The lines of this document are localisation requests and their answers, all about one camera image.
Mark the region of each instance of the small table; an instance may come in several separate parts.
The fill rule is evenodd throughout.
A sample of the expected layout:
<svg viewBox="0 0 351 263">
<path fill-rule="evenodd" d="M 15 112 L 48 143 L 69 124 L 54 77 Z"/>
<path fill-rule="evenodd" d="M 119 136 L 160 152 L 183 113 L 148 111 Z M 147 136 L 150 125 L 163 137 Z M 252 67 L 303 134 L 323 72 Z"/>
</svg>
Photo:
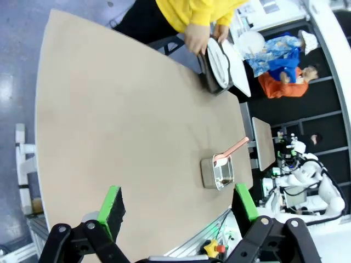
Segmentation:
<svg viewBox="0 0 351 263">
<path fill-rule="evenodd" d="M 275 152 L 270 125 L 260 119 L 253 117 L 252 126 L 255 137 L 258 164 L 261 171 L 266 170 L 275 162 Z"/>
</svg>

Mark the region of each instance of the floor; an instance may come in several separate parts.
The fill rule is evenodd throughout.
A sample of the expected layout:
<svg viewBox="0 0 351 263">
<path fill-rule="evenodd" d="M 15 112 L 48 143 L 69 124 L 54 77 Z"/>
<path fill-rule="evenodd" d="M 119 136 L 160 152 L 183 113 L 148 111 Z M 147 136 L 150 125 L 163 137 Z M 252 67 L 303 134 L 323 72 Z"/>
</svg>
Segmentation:
<svg viewBox="0 0 351 263">
<path fill-rule="evenodd" d="M 36 76 L 40 48 L 50 10 L 57 8 L 109 26 L 120 21 L 134 0 L 31 0 L 0 1 L 0 246 L 14 251 L 31 242 L 20 208 L 17 186 L 15 124 L 26 125 L 26 142 L 34 142 Z M 186 47 L 170 56 L 200 71 L 197 59 Z M 39 197 L 36 174 L 29 175 L 31 197 Z M 25 262 L 37 262 L 35 257 Z"/>
</svg>

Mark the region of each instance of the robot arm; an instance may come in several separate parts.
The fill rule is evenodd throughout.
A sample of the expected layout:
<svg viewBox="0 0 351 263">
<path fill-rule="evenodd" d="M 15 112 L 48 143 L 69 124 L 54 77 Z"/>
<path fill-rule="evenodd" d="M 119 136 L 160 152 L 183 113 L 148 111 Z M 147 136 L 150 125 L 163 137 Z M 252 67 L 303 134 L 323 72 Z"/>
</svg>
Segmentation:
<svg viewBox="0 0 351 263">
<path fill-rule="evenodd" d="M 275 217 L 280 222 L 286 222 L 290 218 L 301 218 L 305 222 L 324 222 L 339 218 L 346 207 L 342 193 L 333 184 L 325 167 L 318 161 L 317 156 L 307 153 L 301 156 L 300 167 L 293 170 L 290 175 L 276 178 L 277 186 L 303 186 L 305 188 L 317 187 L 319 184 L 318 195 L 327 207 L 325 212 L 313 213 L 311 215 L 298 215 L 291 213 L 275 213 Z"/>
</svg>

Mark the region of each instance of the wire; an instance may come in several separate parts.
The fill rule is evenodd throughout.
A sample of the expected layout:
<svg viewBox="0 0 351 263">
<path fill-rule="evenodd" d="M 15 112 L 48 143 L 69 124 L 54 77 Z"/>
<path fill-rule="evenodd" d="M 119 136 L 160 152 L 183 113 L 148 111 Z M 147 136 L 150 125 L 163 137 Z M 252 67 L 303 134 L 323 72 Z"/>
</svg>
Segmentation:
<svg viewBox="0 0 351 263">
<path fill-rule="evenodd" d="M 309 210 L 296 210 L 296 209 L 294 209 L 294 208 L 292 208 L 292 207 L 289 207 L 288 209 L 291 209 L 291 210 L 293 210 L 294 212 L 308 212 L 308 213 L 310 213 L 310 214 L 314 214 L 314 212 L 313 211 L 309 211 Z"/>
<path fill-rule="evenodd" d="M 230 211 L 231 211 L 230 209 L 227 211 L 227 213 L 226 213 L 226 215 L 224 216 L 224 218 L 223 218 L 222 222 L 220 223 L 220 226 L 219 226 L 219 229 L 218 229 L 218 232 L 217 232 L 216 238 L 215 238 L 216 240 L 217 240 L 217 238 L 218 238 L 218 236 L 219 236 L 220 229 L 222 228 L 222 226 L 223 226 L 223 224 L 224 224 L 225 220 L 227 219 L 227 216 L 229 215 Z"/>
<path fill-rule="evenodd" d="M 304 190 L 302 190 L 302 191 L 300 191 L 300 192 L 298 192 L 298 193 L 288 193 L 288 192 L 285 190 L 285 188 L 283 189 L 283 191 L 286 192 L 286 194 L 287 194 L 288 196 L 298 196 L 298 195 L 300 195 L 301 193 L 303 193 L 304 191 L 307 191 L 307 190 L 310 189 L 312 186 L 315 186 L 315 185 L 317 185 L 317 184 L 319 184 L 319 182 L 315 182 L 314 184 L 311 184 L 311 185 L 307 186 Z"/>
</svg>

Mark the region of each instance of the black pants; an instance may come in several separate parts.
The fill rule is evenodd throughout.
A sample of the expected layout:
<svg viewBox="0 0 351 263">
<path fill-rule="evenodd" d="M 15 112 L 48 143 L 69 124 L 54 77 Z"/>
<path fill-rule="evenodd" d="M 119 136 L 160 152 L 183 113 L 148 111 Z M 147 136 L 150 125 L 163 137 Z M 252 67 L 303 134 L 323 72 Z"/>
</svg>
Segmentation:
<svg viewBox="0 0 351 263">
<path fill-rule="evenodd" d="M 155 0 L 136 0 L 113 29 L 144 44 L 178 34 L 163 16 Z"/>
</svg>

